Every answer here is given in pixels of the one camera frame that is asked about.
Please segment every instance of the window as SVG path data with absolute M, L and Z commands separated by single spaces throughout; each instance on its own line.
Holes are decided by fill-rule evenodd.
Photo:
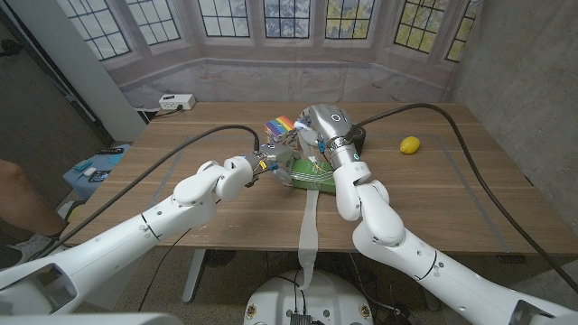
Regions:
M 58 0 L 58 4 L 99 60 L 130 51 L 104 0 Z
M 266 37 L 309 38 L 310 0 L 264 0 Z
M 126 0 L 149 45 L 180 39 L 166 0 Z
M 327 39 L 366 39 L 374 0 L 329 0 Z
M 245 0 L 199 0 L 209 37 L 249 37 Z
M 397 27 L 396 43 L 429 53 L 448 0 L 407 0 Z
M 476 13 L 478 12 L 479 4 L 480 0 L 470 0 L 468 9 L 466 9 L 466 13 L 461 19 L 460 29 L 458 29 L 458 32 L 453 38 L 452 47 L 450 48 L 448 56 L 446 57 L 447 60 L 452 60 L 455 62 L 460 61 L 461 51 L 463 50 L 463 47 L 466 45 L 466 41 L 468 40 L 468 35 L 470 34 L 471 27 L 473 26 L 473 21 L 476 19 Z

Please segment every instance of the wall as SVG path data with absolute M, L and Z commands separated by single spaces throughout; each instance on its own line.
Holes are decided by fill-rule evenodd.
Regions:
M 0 23 L 3 39 L 14 38 Z M 24 168 L 55 208 L 71 190 L 62 174 L 106 146 L 24 50 L 0 58 L 0 109 L 0 159 Z
M 363 40 L 325 39 L 327 1 L 312 1 L 310 38 L 266 38 L 263 1 L 247 0 L 250 37 L 208 37 L 198 1 L 168 0 L 181 39 L 148 46 L 125 0 L 108 1 L 131 52 L 103 64 L 133 107 L 165 93 L 199 101 L 439 102 L 445 59 L 468 1 L 447 2 L 432 51 L 395 44 L 405 0 L 376 0 Z
M 470 108 L 576 234 L 577 58 L 577 2 L 486 0 L 448 97 Z
M 56 1 L 9 0 L 62 73 L 117 141 L 134 141 L 145 123 L 82 40 Z

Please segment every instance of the black device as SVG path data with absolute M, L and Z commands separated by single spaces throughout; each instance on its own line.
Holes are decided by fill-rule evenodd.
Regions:
M 112 171 L 96 171 L 90 176 L 89 181 L 103 181 L 110 174 L 110 172 Z
M 125 151 L 125 148 L 107 148 L 107 149 L 100 149 L 97 151 L 97 154 L 120 154 Z
M 363 150 L 365 135 L 366 133 L 363 126 L 353 126 L 353 136 L 351 137 L 351 142 L 353 143 L 353 146 L 355 146 L 355 150 L 357 150 L 358 155 L 361 155 L 361 151 Z

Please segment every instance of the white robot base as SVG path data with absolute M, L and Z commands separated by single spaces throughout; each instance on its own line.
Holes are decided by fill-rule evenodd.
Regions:
M 274 277 L 253 293 L 245 309 L 245 325 L 266 324 L 373 324 L 368 301 L 353 285 L 336 275 L 315 270 L 303 296 L 292 281 L 297 270 L 281 274 L 286 279 Z M 303 273 L 297 275 L 303 283 Z M 295 314 L 295 294 L 297 314 Z

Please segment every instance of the person's arm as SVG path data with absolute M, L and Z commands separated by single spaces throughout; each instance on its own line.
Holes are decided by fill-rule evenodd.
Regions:
M 24 169 L 0 159 L 0 218 L 39 235 L 56 237 L 64 221 L 34 189 Z

